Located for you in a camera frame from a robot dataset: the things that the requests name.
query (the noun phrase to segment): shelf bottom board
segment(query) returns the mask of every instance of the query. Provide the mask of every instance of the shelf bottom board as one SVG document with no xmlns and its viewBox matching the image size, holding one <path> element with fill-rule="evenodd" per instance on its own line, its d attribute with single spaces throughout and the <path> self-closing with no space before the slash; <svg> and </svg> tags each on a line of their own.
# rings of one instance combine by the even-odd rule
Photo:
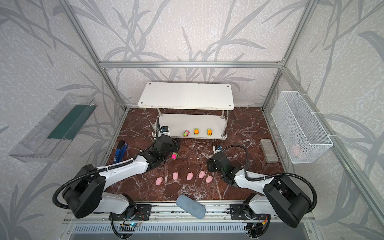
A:
<svg viewBox="0 0 384 240">
<path fill-rule="evenodd" d="M 160 126 L 168 126 L 171 137 L 194 138 L 194 139 L 223 139 L 225 119 L 217 115 L 194 115 L 194 114 L 169 114 L 163 113 L 159 117 Z M 199 135 L 194 134 L 194 129 L 199 130 Z M 207 135 L 207 130 L 212 130 L 212 135 Z M 184 137 L 183 133 L 188 130 L 189 136 Z"/>
</svg>

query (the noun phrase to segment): transparent plastic bin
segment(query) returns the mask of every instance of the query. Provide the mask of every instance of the transparent plastic bin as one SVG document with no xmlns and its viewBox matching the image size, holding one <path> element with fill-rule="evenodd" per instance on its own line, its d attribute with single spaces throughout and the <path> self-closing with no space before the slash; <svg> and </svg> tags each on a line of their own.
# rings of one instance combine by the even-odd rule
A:
<svg viewBox="0 0 384 240">
<path fill-rule="evenodd" d="M 271 115 L 293 163 L 313 162 L 333 146 L 314 112 L 297 91 L 281 92 Z"/>
<path fill-rule="evenodd" d="M 94 97 L 75 96 L 67 94 L 42 121 L 34 127 L 25 138 L 23 138 L 9 153 L 12 157 L 23 162 L 57 162 L 69 144 L 73 136 L 81 129 L 90 117 L 97 105 L 92 104 Z M 85 105 L 77 119 L 67 131 L 62 133 L 63 137 L 50 137 L 53 130 L 77 105 Z"/>
</svg>

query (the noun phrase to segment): wallpaper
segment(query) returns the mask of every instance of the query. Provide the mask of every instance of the wallpaper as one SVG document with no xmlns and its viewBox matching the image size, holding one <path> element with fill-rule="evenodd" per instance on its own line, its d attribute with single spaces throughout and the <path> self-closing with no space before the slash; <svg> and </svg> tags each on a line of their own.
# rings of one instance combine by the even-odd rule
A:
<svg viewBox="0 0 384 240">
<path fill-rule="evenodd" d="M 92 64 L 58 3 L 0 1 L 0 239 L 53 239 L 67 210 L 53 192 L 87 163 L 97 166 L 123 108 Z M 9 151 L 68 93 L 97 107 L 55 163 L 21 162 Z"/>
<path fill-rule="evenodd" d="M 384 1 L 318 5 L 288 67 L 384 197 Z"/>
<path fill-rule="evenodd" d="M 201 68 L 115 68 L 108 71 L 127 106 L 137 107 L 147 82 L 231 84 L 235 107 L 258 106 L 265 100 L 276 68 L 208 68 L 205 81 Z"/>
<path fill-rule="evenodd" d="M 278 61 L 306 2 L 70 0 L 102 61 Z"/>
<path fill-rule="evenodd" d="M 325 240 L 384 239 L 384 229 L 332 149 L 313 163 L 292 164 L 271 116 L 281 91 L 292 91 L 284 76 L 280 77 L 279 84 L 265 108 L 265 114 L 285 171 L 303 176 L 316 189 L 318 202 L 312 213 L 322 237 Z M 311 191 L 303 182 L 293 180 L 311 196 Z"/>
</svg>

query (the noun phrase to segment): toy vehicle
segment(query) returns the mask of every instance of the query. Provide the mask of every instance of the toy vehicle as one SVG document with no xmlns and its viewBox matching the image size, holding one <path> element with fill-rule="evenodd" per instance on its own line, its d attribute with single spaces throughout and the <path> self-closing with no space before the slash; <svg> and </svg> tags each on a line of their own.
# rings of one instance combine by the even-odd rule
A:
<svg viewBox="0 0 384 240">
<path fill-rule="evenodd" d="M 183 133 L 183 136 L 184 136 L 184 137 L 188 137 L 188 135 L 189 135 L 189 131 L 188 131 L 188 130 L 185 130 L 185 132 Z"/>
</svg>

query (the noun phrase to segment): mesh basket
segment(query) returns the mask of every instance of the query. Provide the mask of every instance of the mesh basket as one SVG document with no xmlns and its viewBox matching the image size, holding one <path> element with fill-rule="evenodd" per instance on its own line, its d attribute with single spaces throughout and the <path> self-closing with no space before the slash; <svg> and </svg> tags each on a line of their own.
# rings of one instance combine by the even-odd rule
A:
<svg viewBox="0 0 384 240">
<path fill-rule="evenodd" d="M 293 163 L 313 162 L 333 146 L 298 92 L 281 92 L 271 115 Z"/>
</svg>

